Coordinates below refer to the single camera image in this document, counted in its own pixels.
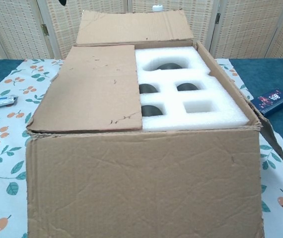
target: torn cardboard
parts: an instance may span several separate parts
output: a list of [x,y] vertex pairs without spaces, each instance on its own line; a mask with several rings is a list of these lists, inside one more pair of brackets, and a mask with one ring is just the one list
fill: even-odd
[[[134,46],[129,44],[189,44],[189,26],[175,14],[184,15],[84,13],[78,37],[83,46],[73,47],[28,125],[30,238],[264,237],[261,123],[202,44],[194,47],[249,123],[231,129],[141,131]],[[156,21],[166,27],[156,29],[154,44],[148,44],[149,23]],[[114,22],[125,37],[113,36]],[[167,22],[175,23],[167,27]],[[167,33],[170,28],[174,34]],[[86,41],[88,35],[94,38]],[[122,80],[120,93],[110,85],[114,77]],[[98,91],[103,87],[105,92]],[[122,120],[113,124],[113,118]]]

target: foam compartment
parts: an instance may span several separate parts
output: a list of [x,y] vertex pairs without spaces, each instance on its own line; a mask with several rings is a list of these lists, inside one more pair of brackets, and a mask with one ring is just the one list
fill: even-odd
[[[136,50],[139,84],[150,84],[157,93],[140,94],[141,105],[158,107],[163,115],[143,117],[145,131],[217,129],[244,126],[248,119],[193,47]],[[182,69],[157,69],[176,63]],[[178,91],[192,83],[198,90]]]

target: metal hinge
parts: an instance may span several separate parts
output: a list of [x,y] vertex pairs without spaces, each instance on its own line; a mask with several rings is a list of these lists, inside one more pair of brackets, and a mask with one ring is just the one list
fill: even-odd
[[217,13],[215,17],[215,24],[219,24],[221,13]]
[[45,36],[49,35],[49,31],[46,24],[41,24],[42,32]]

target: tablecloth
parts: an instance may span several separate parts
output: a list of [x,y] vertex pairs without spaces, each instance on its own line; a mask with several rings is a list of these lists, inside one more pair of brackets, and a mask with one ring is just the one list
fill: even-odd
[[[230,61],[217,62],[252,99]],[[0,108],[0,238],[27,238],[25,145],[30,137],[25,126],[62,64],[54,59],[25,60],[0,82],[0,95],[18,95],[13,106]],[[283,148],[283,139],[277,133],[276,137]],[[265,235],[283,238],[283,161],[261,135],[260,150]]]

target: white bottle cap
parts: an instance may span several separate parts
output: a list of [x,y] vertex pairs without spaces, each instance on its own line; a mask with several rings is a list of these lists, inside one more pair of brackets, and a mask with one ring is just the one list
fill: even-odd
[[162,5],[154,5],[152,6],[152,11],[163,11]]

